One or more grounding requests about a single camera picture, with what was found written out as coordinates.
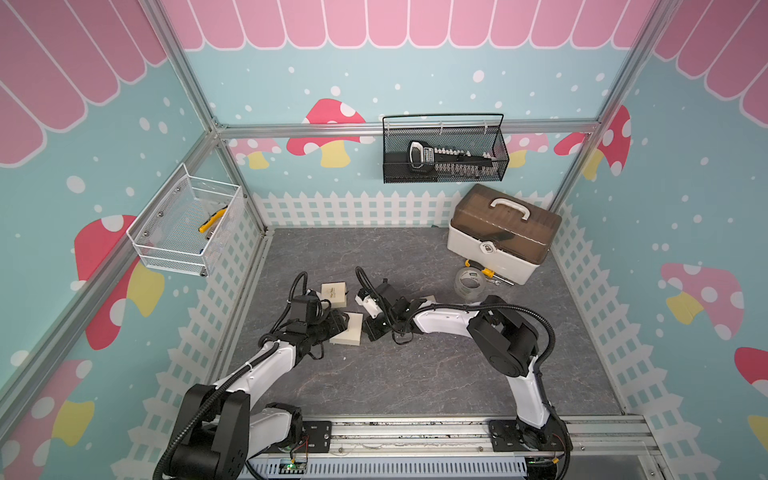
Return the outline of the cream tan-drawer jewelry box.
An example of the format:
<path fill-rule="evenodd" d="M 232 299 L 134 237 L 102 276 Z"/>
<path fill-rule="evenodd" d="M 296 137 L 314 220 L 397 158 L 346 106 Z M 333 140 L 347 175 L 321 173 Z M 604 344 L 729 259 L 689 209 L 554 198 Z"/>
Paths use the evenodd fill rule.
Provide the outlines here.
<path fill-rule="evenodd" d="M 347 328 L 333 336 L 330 339 L 331 344 L 345 346 L 359 346 L 361 344 L 363 315 L 349 313 L 348 317 Z"/>

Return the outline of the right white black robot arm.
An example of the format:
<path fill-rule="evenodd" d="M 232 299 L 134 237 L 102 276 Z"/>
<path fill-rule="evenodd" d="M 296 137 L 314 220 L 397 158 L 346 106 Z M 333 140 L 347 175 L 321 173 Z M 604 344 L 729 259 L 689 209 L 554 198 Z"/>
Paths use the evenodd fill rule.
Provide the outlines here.
<path fill-rule="evenodd" d="M 376 286 L 357 266 L 357 303 L 369 314 L 364 331 L 375 341 L 386 334 L 405 345 L 424 334 L 450 334 L 474 341 L 486 361 L 507 380 L 516 419 L 513 436 L 522 447 L 542 451 L 557 446 L 572 451 L 565 422 L 548 400 L 541 366 L 554 351 L 552 325 L 537 312 L 489 295 L 473 304 L 409 300 L 384 280 Z"/>

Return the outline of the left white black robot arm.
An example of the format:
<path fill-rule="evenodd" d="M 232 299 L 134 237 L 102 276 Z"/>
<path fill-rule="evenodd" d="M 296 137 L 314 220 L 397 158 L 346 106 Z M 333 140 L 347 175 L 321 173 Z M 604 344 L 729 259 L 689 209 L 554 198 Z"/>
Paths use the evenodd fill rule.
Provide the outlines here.
<path fill-rule="evenodd" d="M 308 288 L 308 273 L 293 280 L 278 319 L 259 339 L 259 350 L 233 373 L 184 394 L 154 479 L 236 479 L 250 459 L 272 446 L 292 450 L 303 441 L 301 409 L 257 401 L 306 357 L 324 358 L 324 344 L 343 329 L 331 304 Z"/>

